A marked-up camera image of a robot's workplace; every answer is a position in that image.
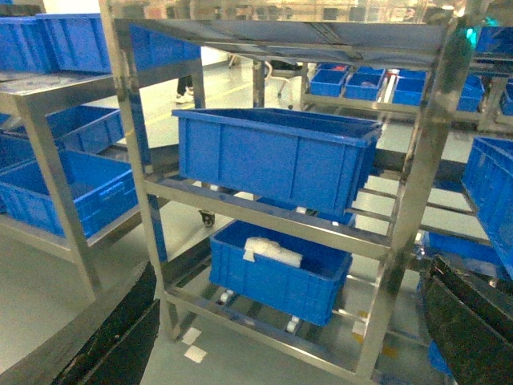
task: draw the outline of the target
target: plastic crate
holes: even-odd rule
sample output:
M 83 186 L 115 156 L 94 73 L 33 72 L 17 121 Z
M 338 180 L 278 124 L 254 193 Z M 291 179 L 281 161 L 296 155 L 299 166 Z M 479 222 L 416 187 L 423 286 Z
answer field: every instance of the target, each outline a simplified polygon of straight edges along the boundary
M 121 115 L 114 108 L 78 106 L 47 119 L 61 149 L 98 154 L 124 138 Z M 24 127 L 10 132 L 26 136 Z
M 0 114 L 0 126 L 2 124 L 4 124 L 9 118 L 10 118 L 10 115 Z
M 463 176 L 478 219 L 513 277 L 513 141 L 478 137 Z
M 424 79 L 412 79 L 399 77 L 395 87 L 394 104 L 407 104 L 410 106 L 420 105 L 422 91 L 424 90 Z
M 50 36 L 61 70 L 111 72 L 99 14 L 39 14 Z M 165 34 L 130 27 L 139 70 L 194 60 L 200 48 Z
M 348 99 L 375 101 L 382 87 L 384 71 L 380 75 L 357 72 L 345 85 L 344 96 Z
M 381 124 L 272 108 L 173 112 L 180 174 L 342 215 L 369 177 Z
M 475 259 L 501 266 L 502 262 L 490 246 L 480 245 L 457 237 L 448 237 L 437 233 L 425 233 L 422 243 L 425 247 L 445 253 L 458 254 L 463 258 Z
M 0 135 L 0 172 L 5 172 L 20 163 L 35 157 L 28 140 Z
M 430 360 L 431 366 L 443 373 L 444 375 L 449 375 L 452 377 L 452 372 L 450 371 L 450 368 L 447 366 L 445 360 L 442 357 L 442 354 L 440 353 L 440 350 L 438 349 L 438 346 L 436 343 L 432 342 L 430 344 L 430 347 L 427 350 L 427 356 Z
M 255 254 L 246 261 L 250 237 L 265 237 L 303 255 L 301 268 Z M 211 236 L 210 281 L 318 326 L 331 319 L 333 304 L 344 285 L 350 254 L 244 222 L 233 222 Z
M 506 85 L 503 97 L 500 100 L 500 107 L 503 110 L 503 114 L 507 116 L 513 116 L 513 84 L 509 83 Z
M 62 151 L 60 155 L 86 237 L 137 205 L 130 164 L 80 152 Z M 36 162 L 0 176 L 0 200 L 14 219 L 64 236 Z
M 310 82 L 310 94 L 337 98 L 342 92 L 347 72 L 319 70 Z
M 358 68 L 357 73 L 381 76 L 381 75 L 385 74 L 385 70 L 379 69 L 379 68 L 376 69 L 376 68 L 372 68 L 372 67 L 360 67 L 360 68 Z
M 47 74 L 59 70 L 50 41 L 36 18 L 0 18 L 0 70 Z
M 503 26 L 485 26 L 481 30 L 477 52 L 496 54 L 513 53 L 513 28 Z
M 317 71 L 329 70 L 329 71 L 347 71 L 347 65 L 341 63 L 319 63 L 317 65 Z
M 426 80 L 427 72 L 425 72 L 425 71 L 400 70 L 399 73 L 398 73 L 398 76 L 400 78 Z
M 481 78 L 470 75 L 467 77 L 463 87 L 462 97 L 459 100 L 458 110 L 473 112 L 477 111 L 479 103 L 484 95 L 484 86 Z

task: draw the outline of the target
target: wheel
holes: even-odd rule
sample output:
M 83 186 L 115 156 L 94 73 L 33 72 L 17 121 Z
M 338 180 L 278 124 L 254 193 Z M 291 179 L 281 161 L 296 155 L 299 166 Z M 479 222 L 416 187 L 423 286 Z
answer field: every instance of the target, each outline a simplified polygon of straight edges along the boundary
M 301 320 L 298 317 L 292 317 L 287 324 L 287 333 L 295 334 L 300 321 Z
M 200 211 L 201 219 L 207 229 L 210 229 L 214 226 L 216 223 L 216 214 L 213 213 L 206 213 L 203 211 Z
M 233 291 L 231 290 L 226 290 L 224 293 L 222 293 L 221 295 L 221 298 L 219 299 L 218 301 L 218 304 L 220 305 L 224 305 L 226 304 L 229 299 L 234 295 L 235 293 L 233 293 Z

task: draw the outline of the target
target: metal shelving cart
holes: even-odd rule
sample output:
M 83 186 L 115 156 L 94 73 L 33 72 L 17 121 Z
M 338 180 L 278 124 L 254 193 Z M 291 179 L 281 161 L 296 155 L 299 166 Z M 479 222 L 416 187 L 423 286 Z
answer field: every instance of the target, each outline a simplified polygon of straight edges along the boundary
M 141 74 L 140 85 L 148 87 L 194 74 L 196 105 L 201 106 L 204 105 L 202 70 L 201 59 L 159 67 Z M 22 118 L 65 237 L 36 229 L 7 215 L 0 216 L 0 229 L 8 237 L 75 264 L 87 299 L 94 301 L 102 288 L 91 263 L 91 255 L 114 244 L 140 224 L 139 207 L 133 208 L 93 237 L 86 239 L 46 116 L 115 95 L 115 80 L 112 75 L 83 75 L 73 72 L 51 75 L 11 72 L 0 74 L 0 80 L 3 81 L 0 83 L 0 113 Z M 177 168 L 177 155 L 174 158 L 170 156 L 172 153 L 177 154 L 176 146 L 156 148 L 152 152 L 157 162 L 154 167 Z M 166 160 L 160 156 L 162 153 L 166 154 Z M 105 155 L 127 160 L 126 148 L 120 146 L 106 150 Z
M 463 16 L 439 26 L 393 22 L 367 24 L 363 20 L 334 22 L 327 18 L 325 8 L 333 9 L 333 4 L 338 3 L 323 0 L 148 0 L 144 2 L 145 18 L 137 19 L 127 18 L 125 7 L 140 5 L 139 2 L 102 0 L 100 5 L 147 246 L 158 277 L 157 295 L 165 299 L 161 302 L 161 318 L 166 332 L 173 338 L 180 335 L 178 306 L 352 383 L 372 384 L 379 381 L 375 368 L 386 334 L 412 339 L 400 331 L 390 330 L 389 324 L 406 270 L 419 269 L 418 259 L 412 251 L 418 230 L 436 230 L 465 237 L 422 225 L 425 208 L 431 206 L 452 213 L 475 215 L 472 210 L 434 205 L 428 198 L 434 186 L 463 194 L 460 180 L 465 164 L 442 160 L 442 152 L 463 84 L 475 63 L 472 41 L 479 36 L 487 8 L 484 2 L 469 1 L 462 10 Z M 423 3 L 419 3 L 419 7 L 423 8 Z M 432 72 L 426 82 L 408 152 L 379 150 L 374 161 L 374 166 L 382 170 L 381 178 L 398 181 L 398 191 L 385 194 L 365 189 L 366 193 L 395 199 L 392 215 L 350 210 L 388 222 L 388 233 L 380 235 L 346 226 L 335 229 L 331 222 L 316 217 L 291 213 L 213 191 L 208 186 L 199 187 L 190 180 L 153 172 L 153 159 L 148 152 L 142 119 L 140 75 L 128 33 L 131 23 L 253 59 L 254 107 L 264 106 L 264 60 L 269 59 L 347 63 L 350 58 L 349 63 L 356 66 Z M 479 66 L 491 74 L 503 75 L 504 65 L 499 64 L 490 60 Z M 365 324 L 357 358 L 344 360 L 345 357 L 332 355 L 309 340 L 262 322 L 257 319 L 254 307 L 242 312 L 229 304 L 217 303 L 212 293 L 200 296 L 188 290 L 187 284 L 208 267 L 208 240 L 168 261 L 157 205 L 159 197 L 379 261 L 378 276 L 371 285 L 374 292 L 368 314 L 351 314 L 343 309 L 336 311 L 342 317 Z M 487 240 L 472 240 L 489 245 Z

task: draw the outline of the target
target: stacked blue crates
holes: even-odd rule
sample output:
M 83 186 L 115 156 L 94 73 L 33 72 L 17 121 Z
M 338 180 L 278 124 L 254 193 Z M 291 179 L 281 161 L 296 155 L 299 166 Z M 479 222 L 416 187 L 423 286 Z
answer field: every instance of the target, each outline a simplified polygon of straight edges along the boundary
M 400 70 L 393 103 L 411 106 L 420 105 L 425 82 L 426 72 L 424 71 Z M 483 96 L 483 81 L 478 76 L 469 75 L 458 103 L 458 111 L 477 111 Z
M 478 219 L 513 277 L 513 141 L 474 139 L 463 185 Z
M 180 175 L 263 196 L 285 210 L 315 209 L 331 225 L 367 180 L 381 125 L 370 120 L 277 109 L 174 111 L 180 118 Z M 303 256 L 301 267 L 256 254 L 263 237 Z M 326 325 L 352 257 L 270 229 L 236 221 L 211 237 L 213 283 L 277 310 Z
M 140 71 L 200 58 L 200 48 L 165 34 L 131 26 Z M 39 14 L 0 18 L 0 71 L 110 73 L 99 14 Z

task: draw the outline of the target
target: gray floor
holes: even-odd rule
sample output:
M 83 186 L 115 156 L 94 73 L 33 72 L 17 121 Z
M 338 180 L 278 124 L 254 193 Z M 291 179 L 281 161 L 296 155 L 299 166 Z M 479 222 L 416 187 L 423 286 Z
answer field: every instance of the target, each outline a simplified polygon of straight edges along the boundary
M 232 70 L 220 68 L 206 73 L 205 86 L 208 107 L 251 107 L 252 73 L 246 63 Z M 176 120 L 169 112 L 174 105 L 176 81 L 160 84 L 143 90 L 145 115 L 149 121 L 148 131 L 151 146 L 177 142 Z M 277 96 L 277 85 L 267 89 L 268 107 L 286 107 Z M 299 99 L 299 83 L 294 83 L 294 99 Z M 115 99 L 106 99 L 99 104 L 115 106 Z M 381 148 L 405 151 L 410 139 L 411 122 L 387 123 L 379 143 Z M 471 148 L 472 135 L 453 132 L 447 144 L 444 157 L 466 161 Z M 394 182 L 371 178 L 369 186 L 382 191 L 395 192 Z M 433 191 L 431 200 L 450 202 L 465 207 L 461 197 Z M 386 198 L 360 194 L 356 207 L 371 209 L 377 213 L 390 213 L 392 202 Z M 208 235 L 196 209 L 171 203 L 163 209 L 164 228 L 170 256 L 178 255 L 188 246 Z M 218 217 L 216 228 L 228 223 L 228 218 Z M 428 209 L 424 223 L 457 229 L 465 233 L 484 236 L 477 221 L 457 215 L 442 215 L 439 210 Z M 358 218 L 357 227 L 377 233 L 386 231 L 386 224 Z M 110 286 L 123 277 L 140 261 L 147 259 L 147 250 L 142 226 L 132 231 L 123 240 L 95 256 L 95 265 L 102 282 Z M 377 265 L 365 258 L 355 257 L 352 275 L 374 279 Z M 207 284 L 207 276 L 198 278 L 194 285 Z M 394 327 L 417 333 L 414 308 L 414 288 L 418 275 L 409 272 L 404 282 L 401 301 L 394 316 Z M 366 311 L 370 302 L 370 286 L 349 282 L 345 290 L 346 307 L 354 312 Z M 9 239 L 0 244 L 0 372 L 23 358 L 44 342 L 57 330 L 66 325 L 86 305 L 74 267 L 64 261 L 21 245 Z M 351 334 L 352 324 L 347 323 L 339 332 L 329 326 L 321 336 L 336 352 L 349 356 L 358 352 L 359 344 Z M 144 385 L 158 384 L 288 384 L 344 383 L 340 379 L 283 355 L 271 348 L 218 327 L 202 318 L 193 326 L 202 332 L 195 346 L 207 352 L 202 363 L 195 363 L 184 357 L 188 346 L 182 342 L 171 344 L 165 338 L 158 338 L 151 355 Z M 383 357 L 380 367 L 393 371 L 414 383 L 436 383 L 439 376 L 426 367 L 426 350 L 408 342 L 387 339 L 392 351 Z

